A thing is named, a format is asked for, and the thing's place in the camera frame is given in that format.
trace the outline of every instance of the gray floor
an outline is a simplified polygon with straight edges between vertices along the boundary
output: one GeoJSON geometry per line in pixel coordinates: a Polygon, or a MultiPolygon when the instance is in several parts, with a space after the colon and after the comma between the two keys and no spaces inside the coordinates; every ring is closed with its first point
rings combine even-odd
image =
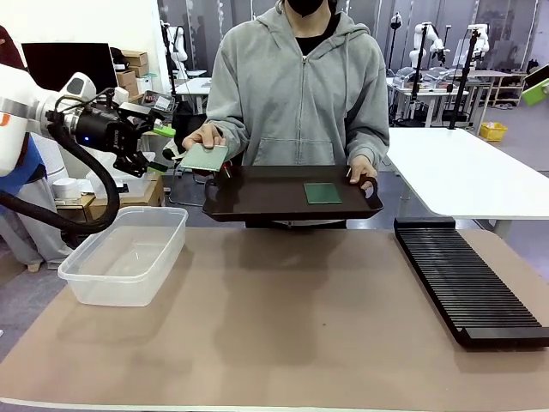
{"type": "MultiPolygon", "coordinates": [[[[500,121],[510,127],[501,143],[495,146],[539,171],[549,171],[549,102],[536,107],[520,107],[511,111],[490,109],[486,121],[500,121]]],[[[393,173],[381,173],[380,197],[385,209],[367,221],[350,221],[349,228],[391,229],[403,188],[400,178],[393,173]]],[[[190,175],[177,179],[172,200],[202,203],[202,186],[196,185],[190,175]]],[[[188,207],[190,227],[242,227],[242,224],[222,225],[203,215],[200,208],[188,207]]],[[[409,215],[423,217],[429,212],[417,199],[411,201],[409,215]]],[[[472,221],[458,221],[459,228],[478,228],[472,221]]],[[[517,221],[513,223],[507,239],[510,246],[549,282],[549,221],[517,221]]],[[[0,254],[6,247],[0,242],[0,254]]],[[[0,361],[21,338],[27,328],[64,287],[57,272],[42,269],[37,274],[24,272],[13,281],[0,287],[0,361]]],[[[30,412],[23,408],[0,403],[0,412],[30,412]]]]}

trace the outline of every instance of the yellow crate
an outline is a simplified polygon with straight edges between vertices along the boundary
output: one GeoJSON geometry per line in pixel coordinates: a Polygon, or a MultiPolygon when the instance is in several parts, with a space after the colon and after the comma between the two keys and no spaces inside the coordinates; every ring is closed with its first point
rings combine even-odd
{"type": "Polygon", "coordinates": [[[507,129],[508,127],[501,123],[483,123],[480,126],[480,137],[484,137],[488,142],[501,142],[507,129]]]}

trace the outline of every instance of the white wall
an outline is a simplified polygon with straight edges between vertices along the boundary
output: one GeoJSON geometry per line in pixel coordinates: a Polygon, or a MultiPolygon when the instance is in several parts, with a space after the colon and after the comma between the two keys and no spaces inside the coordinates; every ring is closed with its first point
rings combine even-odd
{"type": "Polygon", "coordinates": [[[156,0],[0,0],[0,25],[20,43],[108,43],[147,52],[157,77],[154,90],[169,89],[156,0]]]}
{"type": "Polygon", "coordinates": [[[540,62],[543,67],[549,64],[549,0],[540,1],[540,6],[540,19],[530,58],[540,62]]]}

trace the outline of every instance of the brown tray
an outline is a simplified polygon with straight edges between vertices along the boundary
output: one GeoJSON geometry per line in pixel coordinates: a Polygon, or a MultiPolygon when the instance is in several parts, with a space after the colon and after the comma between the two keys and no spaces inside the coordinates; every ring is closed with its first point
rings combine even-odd
{"type": "Polygon", "coordinates": [[[346,166],[231,167],[231,177],[218,173],[206,183],[203,213],[215,221],[308,221],[369,219],[383,209],[373,193],[366,197],[359,185],[349,184],[346,166]],[[335,185],[341,203],[309,204],[305,183],[335,185]]]}

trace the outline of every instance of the person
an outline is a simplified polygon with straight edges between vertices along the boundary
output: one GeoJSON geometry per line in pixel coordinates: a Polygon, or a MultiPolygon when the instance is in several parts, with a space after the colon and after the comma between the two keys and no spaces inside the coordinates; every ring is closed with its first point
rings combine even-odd
{"type": "MultiPolygon", "coordinates": [[[[0,26],[0,64],[17,69],[25,67],[13,40],[0,26]]],[[[32,137],[27,133],[17,166],[0,177],[0,191],[6,191],[43,208],[55,211],[55,203],[46,181],[46,170],[32,137]]],[[[0,236],[15,258],[31,272],[37,272],[44,261],[57,267],[72,250],[61,239],[58,229],[0,206],[0,236]]]]}
{"type": "Polygon", "coordinates": [[[352,184],[375,178],[389,148],[383,55],[331,0],[278,0],[222,40],[207,115],[186,150],[227,145],[245,166],[348,164],[352,184]]]}

